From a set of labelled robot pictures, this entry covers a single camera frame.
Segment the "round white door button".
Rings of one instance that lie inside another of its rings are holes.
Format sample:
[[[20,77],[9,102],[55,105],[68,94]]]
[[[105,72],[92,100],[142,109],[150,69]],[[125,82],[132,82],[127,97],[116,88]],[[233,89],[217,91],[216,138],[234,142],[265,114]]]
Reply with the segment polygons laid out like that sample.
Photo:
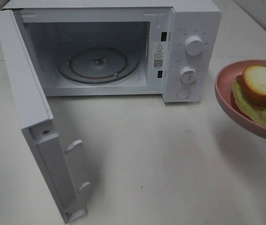
[[[189,98],[191,91],[189,88],[181,88],[176,92],[176,96],[179,99],[187,99]]]

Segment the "white timer knob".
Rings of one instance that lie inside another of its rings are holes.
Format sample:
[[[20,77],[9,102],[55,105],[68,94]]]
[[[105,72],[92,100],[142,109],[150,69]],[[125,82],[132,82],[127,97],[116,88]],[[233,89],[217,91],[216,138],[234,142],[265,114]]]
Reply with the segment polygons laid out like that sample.
[[[192,83],[196,80],[197,73],[193,67],[186,66],[179,71],[179,77],[183,83]]]

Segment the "pink round plate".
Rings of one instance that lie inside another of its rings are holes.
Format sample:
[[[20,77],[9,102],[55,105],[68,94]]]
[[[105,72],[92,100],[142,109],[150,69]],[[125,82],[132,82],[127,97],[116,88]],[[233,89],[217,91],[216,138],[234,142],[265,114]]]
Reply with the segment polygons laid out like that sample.
[[[247,131],[266,139],[266,127],[256,124],[244,115],[235,104],[232,85],[235,78],[251,65],[266,66],[266,60],[242,60],[222,68],[215,79],[215,96],[223,111]]]

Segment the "white microwave door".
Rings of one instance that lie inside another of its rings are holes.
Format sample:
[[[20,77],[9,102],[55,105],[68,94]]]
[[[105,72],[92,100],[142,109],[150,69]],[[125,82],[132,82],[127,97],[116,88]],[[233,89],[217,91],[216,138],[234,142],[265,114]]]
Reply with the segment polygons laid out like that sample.
[[[37,56],[20,12],[0,11],[0,42],[22,134],[65,222],[85,215],[66,153],[82,146],[76,140],[62,148],[53,114],[38,78]]]

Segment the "sandwich with lettuce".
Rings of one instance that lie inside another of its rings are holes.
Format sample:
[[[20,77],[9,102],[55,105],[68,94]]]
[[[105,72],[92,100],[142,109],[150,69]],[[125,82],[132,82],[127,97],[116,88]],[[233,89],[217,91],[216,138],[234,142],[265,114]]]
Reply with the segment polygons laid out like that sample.
[[[238,109],[253,122],[266,127],[266,67],[245,68],[235,78],[232,93]]]

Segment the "glass microwave turntable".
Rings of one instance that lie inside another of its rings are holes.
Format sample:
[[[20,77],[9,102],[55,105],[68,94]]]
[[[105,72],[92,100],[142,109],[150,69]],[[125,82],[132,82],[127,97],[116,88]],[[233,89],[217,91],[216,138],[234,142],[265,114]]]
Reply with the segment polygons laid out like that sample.
[[[125,79],[139,67],[143,44],[134,41],[94,39],[60,43],[54,61],[58,72],[80,84],[107,84]]]

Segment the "white warning label sticker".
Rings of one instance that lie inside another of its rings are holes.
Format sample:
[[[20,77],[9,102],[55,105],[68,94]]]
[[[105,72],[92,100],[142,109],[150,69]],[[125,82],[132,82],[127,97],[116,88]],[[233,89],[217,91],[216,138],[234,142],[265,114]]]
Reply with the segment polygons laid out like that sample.
[[[152,44],[152,67],[155,70],[164,69],[167,53],[166,42],[154,42]]]

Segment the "white microwave oven body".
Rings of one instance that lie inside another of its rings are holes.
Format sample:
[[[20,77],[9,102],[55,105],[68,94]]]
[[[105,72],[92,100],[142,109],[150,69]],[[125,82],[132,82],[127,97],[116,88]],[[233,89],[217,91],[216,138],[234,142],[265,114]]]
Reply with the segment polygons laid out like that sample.
[[[11,0],[0,11],[18,11],[29,35],[41,71],[38,78],[45,96],[161,95],[164,102],[196,102],[211,59],[221,11],[210,0]],[[188,55],[185,40],[199,35],[203,51]],[[80,84],[62,76],[54,55],[60,43],[94,39],[143,44],[138,69],[129,77],[107,84]],[[152,44],[166,42],[164,69],[152,67]],[[191,66],[197,73],[183,83],[179,71]],[[189,88],[187,99],[176,92]]]

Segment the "upper white power knob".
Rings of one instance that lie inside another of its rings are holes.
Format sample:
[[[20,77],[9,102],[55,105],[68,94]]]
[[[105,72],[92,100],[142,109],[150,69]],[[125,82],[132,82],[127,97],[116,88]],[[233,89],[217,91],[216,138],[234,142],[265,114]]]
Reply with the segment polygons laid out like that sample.
[[[185,40],[184,45],[188,55],[196,56],[203,51],[204,40],[199,35],[192,35]]]

